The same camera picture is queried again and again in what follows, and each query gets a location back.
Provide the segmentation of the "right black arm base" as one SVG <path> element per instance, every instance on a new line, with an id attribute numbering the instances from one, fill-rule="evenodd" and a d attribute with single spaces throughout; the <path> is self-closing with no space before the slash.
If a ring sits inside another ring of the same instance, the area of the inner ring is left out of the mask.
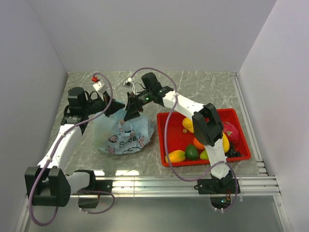
<path id="1" fill-rule="evenodd" d="M 199 195 L 209 195 L 213 209 L 221 212 L 229 209 L 240 194 L 239 182 L 235 178 L 232 178 L 224 187 L 214 179 L 200 179 L 194 189 Z"/>

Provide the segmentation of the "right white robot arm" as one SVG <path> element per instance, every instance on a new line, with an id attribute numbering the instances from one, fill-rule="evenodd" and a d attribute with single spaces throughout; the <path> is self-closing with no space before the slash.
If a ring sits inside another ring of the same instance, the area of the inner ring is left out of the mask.
<path id="1" fill-rule="evenodd" d="M 163 87 L 152 72 L 141 77 L 145 90 L 139 94 L 128 93 L 124 121 L 140 116 L 143 106 L 154 102 L 182 114 L 193 122 L 194 136 L 203 144 L 211 164 L 212 186 L 218 193 L 225 192 L 233 180 L 223 146 L 224 126 L 212 103 L 206 105 L 178 94 L 177 87 Z"/>

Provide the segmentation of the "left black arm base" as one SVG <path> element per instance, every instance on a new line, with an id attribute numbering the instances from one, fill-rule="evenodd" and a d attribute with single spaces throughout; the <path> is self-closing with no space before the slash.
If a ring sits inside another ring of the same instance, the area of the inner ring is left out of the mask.
<path id="1" fill-rule="evenodd" d="M 74 196 L 78 196 L 78 206 L 81 209 L 95 209 L 99 205 L 101 196 L 111 197 L 113 181 L 111 179 L 107 180 L 97 180 L 93 188 L 83 188 Z"/>

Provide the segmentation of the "light blue plastic bag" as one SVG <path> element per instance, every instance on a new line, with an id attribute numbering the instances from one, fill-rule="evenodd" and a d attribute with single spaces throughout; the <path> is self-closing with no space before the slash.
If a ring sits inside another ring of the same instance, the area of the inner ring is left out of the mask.
<path id="1" fill-rule="evenodd" d="M 110 155 L 133 154 L 141 151 L 151 140 L 153 122 L 144 114 L 124 121 L 126 111 L 121 109 L 111 116 L 101 115 L 93 121 L 94 146 Z"/>

